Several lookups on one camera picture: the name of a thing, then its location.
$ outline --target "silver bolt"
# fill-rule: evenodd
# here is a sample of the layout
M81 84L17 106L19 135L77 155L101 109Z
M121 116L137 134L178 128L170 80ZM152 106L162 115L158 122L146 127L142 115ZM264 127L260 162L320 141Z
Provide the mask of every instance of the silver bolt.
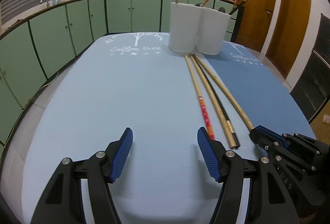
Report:
M103 158L105 156L105 152L104 151L99 151L96 153L96 157L97 158Z
M261 160L264 164L269 163L269 159L268 159L267 157L262 157L260 160Z
M233 151L231 151L231 150L228 150L228 151L226 151L226 155L228 157L234 157L235 156L235 153Z
M70 163L70 161L71 161L70 158L64 158L64 159L62 160L62 164L67 165L68 163Z

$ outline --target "blue gripper pad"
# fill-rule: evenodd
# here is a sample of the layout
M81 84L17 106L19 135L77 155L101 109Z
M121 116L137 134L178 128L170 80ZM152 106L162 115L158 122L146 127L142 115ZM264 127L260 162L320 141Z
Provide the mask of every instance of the blue gripper pad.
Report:
M132 143L133 132L131 129L129 129L112 161L110 180L112 180L113 182L115 182L115 180L120 177L121 172L123 171L128 153L132 147Z
M214 177L214 179L218 182L221 179L221 174L219 170L219 161L210 143L207 141L206 136L208 136L208 134L205 134L202 128L200 128L197 132L197 142L199 148L201 149L210 176Z
M282 146L284 148L288 148L288 145L287 145L284 137L282 137L279 134L273 132L272 130L269 130L266 127L263 127L262 125L258 125L257 127L253 128L250 131L250 138L255 144L259 143L260 137L262 135L269 136L270 138L272 138L272 141L278 141L282 144Z

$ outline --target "table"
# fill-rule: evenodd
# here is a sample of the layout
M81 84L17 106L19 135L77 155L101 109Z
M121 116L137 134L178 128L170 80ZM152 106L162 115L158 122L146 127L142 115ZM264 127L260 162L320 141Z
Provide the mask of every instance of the table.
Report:
M89 158L118 140L126 127L133 146L122 176L112 185L123 224L208 223L221 184L210 177L197 144L204 126L196 93L181 53L168 49L168 33L101 37L61 82L37 127L26 157L22 208L30 223L35 206L64 157ZM288 91L243 46L224 42L217 56L199 56L236 98L252 123L278 133L314 138ZM214 84L241 147L242 158L264 153ZM215 138L229 149L212 104L203 96ZM249 183L245 179L237 223L244 223ZM86 180L82 181L87 223L93 223Z

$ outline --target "dark blue tablecloth section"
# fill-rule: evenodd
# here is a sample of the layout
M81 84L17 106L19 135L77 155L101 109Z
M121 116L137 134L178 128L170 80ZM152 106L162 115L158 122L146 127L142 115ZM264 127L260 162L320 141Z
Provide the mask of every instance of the dark blue tablecloth section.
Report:
M224 42L217 56L205 55L254 126L276 133L315 135L288 90L245 47Z

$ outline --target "white container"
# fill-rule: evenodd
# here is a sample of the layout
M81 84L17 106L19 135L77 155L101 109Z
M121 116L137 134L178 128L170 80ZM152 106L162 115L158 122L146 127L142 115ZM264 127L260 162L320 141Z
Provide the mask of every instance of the white container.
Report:
M229 24L230 15L203 7L199 25L197 50L203 54L217 55Z
M196 45L203 8L171 2L169 48L176 52L192 52Z

